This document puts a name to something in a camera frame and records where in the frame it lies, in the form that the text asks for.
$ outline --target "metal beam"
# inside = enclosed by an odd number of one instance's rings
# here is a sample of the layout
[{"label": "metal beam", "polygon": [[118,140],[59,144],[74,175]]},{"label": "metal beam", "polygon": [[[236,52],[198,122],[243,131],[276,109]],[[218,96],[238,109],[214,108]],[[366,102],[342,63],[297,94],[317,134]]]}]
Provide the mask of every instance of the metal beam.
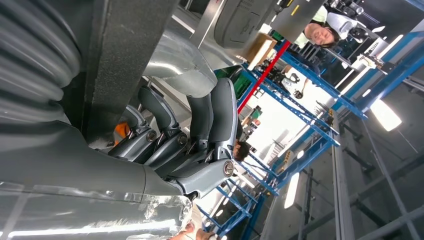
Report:
[{"label": "metal beam", "polygon": [[424,215],[424,205],[421,207],[416,208],[415,210],[404,214],[403,216],[395,219],[394,221],[386,224],[383,227],[380,227],[379,229],[372,231],[368,233],[367,235],[359,238],[358,240],[374,240],[381,237],[384,237],[399,228],[401,228],[404,224],[408,224],[412,222],[413,220],[421,217]]},{"label": "metal beam", "polygon": [[[339,120],[333,116],[333,126],[339,131]],[[333,136],[340,143],[340,136]],[[346,169],[341,147],[332,146],[332,166],[334,184],[335,229],[337,240],[354,240],[354,224],[352,222],[351,205],[348,195]]]},{"label": "metal beam", "polygon": [[[400,213],[402,215],[407,214],[407,209],[404,205],[404,202],[401,199],[401,196],[399,196],[398,190],[395,187],[395,184],[393,183],[392,177],[389,174],[389,171],[386,168],[385,163],[383,162],[383,159],[380,155],[379,150],[376,148],[376,144],[374,143],[373,137],[371,136],[370,131],[368,130],[367,124],[365,123],[364,120],[362,120],[363,126],[365,128],[366,134],[368,135],[369,141],[371,142],[372,148],[374,150],[375,153],[375,160],[378,163],[378,166],[381,169],[381,172],[383,173],[383,175],[385,176],[385,178],[387,179],[388,185],[390,187],[391,192],[393,193],[394,199],[396,200],[397,206],[399,207]],[[408,229],[411,233],[412,239],[413,240],[419,240],[420,236],[418,235],[417,229],[415,228],[414,224],[412,223],[412,221],[407,221],[406,225],[408,226]]]},{"label": "metal beam", "polygon": [[349,155],[353,160],[355,160],[357,163],[359,163],[361,165],[362,171],[364,173],[368,174],[371,171],[373,171],[374,169],[376,169],[376,167],[374,167],[371,163],[360,158],[358,155],[356,155],[354,152],[352,152],[349,148],[345,147],[343,149],[343,151],[346,152],[347,155]]},{"label": "metal beam", "polygon": [[299,223],[299,235],[297,236],[297,240],[306,240],[306,234],[302,235],[302,229],[306,224],[309,222],[310,217],[310,206],[311,206],[311,189],[312,189],[312,174],[314,170],[311,168],[309,170],[309,173],[307,174],[306,179],[306,189],[305,189],[305,195],[304,195],[304,201],[303,201],[303,209],[300,216],[300,223]]},{"label": "metal beam", "polygon": [[[395,181],[406,174],[410,173],[412,170],[416,170],[419,166],[424,164],[424,151],[421,152],[420,156],[418,156],[415,159],[406,160],[391,174],[391,178]],[[356,201],[362,201],[364,199],[367,199],[369,196],[377,192],[379,189],[382,188],[382,185],[386,183],[386,177],[380,176],[374,181],[372,181],[370,184],[368,184],[362,191],[356,192],[352,195],[350,195],[350,204],[354,205]],[[326,224],[328,221],[332,220],[334,218],[334,210],[328,212],[324,216],[322,216],[319,219],[316,219],[312,222],[310,222],[308,225],[306,225],[303,228],[303,234],[308,234],[312,232],[313,230],[321,227],[322,225]],[[296,240],[298,238],[298,233],[292,235],[289,240]]]}]

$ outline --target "gray pillar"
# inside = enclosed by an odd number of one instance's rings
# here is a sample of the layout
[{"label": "gray pillar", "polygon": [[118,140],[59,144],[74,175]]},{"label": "gray pillar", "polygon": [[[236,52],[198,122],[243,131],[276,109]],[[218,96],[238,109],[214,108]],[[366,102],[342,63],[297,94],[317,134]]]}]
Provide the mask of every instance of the gray pillar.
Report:
[{"label": "gray pillar", "polygon": [[[333,127],[339,132],[339,120],[336,113],[333,116]],[[339,135],[333,138],[341,144]],[[352,223],[351,204],[346,181],[346,170],[343,162],[342,148],[332,146],[333,184],[334,184],[334,211],[337,240],[354,240],[354,225]]]}]

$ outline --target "white shirt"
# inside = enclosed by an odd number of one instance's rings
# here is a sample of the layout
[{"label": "white shirt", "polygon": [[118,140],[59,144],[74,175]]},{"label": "white shirt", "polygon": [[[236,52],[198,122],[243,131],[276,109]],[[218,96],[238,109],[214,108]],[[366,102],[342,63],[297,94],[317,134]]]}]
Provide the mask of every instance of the white shirt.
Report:
[{"label": "white shirt", "polygon": [[[315,13],[315,16],[313,16],[312,20],[325,23],[327,20],[328,11],[324,6],[321,6],[318,11]],[[294,44],[297,44],[299,48],[303,49],[306,44],[309,42],[309,39],[305,36],[305,34],[302,32],[299,37],[294,41]]]}]

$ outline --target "woman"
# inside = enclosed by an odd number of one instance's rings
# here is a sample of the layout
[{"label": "woman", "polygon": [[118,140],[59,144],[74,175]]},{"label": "woman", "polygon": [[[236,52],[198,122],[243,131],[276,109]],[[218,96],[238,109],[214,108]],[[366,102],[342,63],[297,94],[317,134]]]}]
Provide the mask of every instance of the woman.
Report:
[{"label": "woman", "polygon": [[299,48],[304,48],[308,42],[320,45],[322,48],[330,48],[339,40],[339,34],[326,24],[328,11],[324,6],[321,6],[313,16],[312,21],[306,25],[304,31],[294,41]]}]

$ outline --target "metal bolt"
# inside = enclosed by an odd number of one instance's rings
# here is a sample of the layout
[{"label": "metal bolt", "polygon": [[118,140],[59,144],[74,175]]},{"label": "metal bolt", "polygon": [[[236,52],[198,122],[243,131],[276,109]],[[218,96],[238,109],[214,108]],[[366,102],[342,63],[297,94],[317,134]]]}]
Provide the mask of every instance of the metal bolt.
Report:
[{"label": "metal bolt", "polygon": [[224,164],[224,175],[230,177],[234,172],[234,164],[232,161],[227,161]]},{"label": "metal bolt", "polygon": [[146,139],[149,143],[153,142],[156,139],[156,132],[151,131],[151,132],[147,133]]},{"label": "metal bolt", "polygon": [[181,134],[177,139],[178,143],[181,144],[181,145],[186,144],[187,140],[189,140],[189,139],[187,138],[187,136],[185,134]]}]

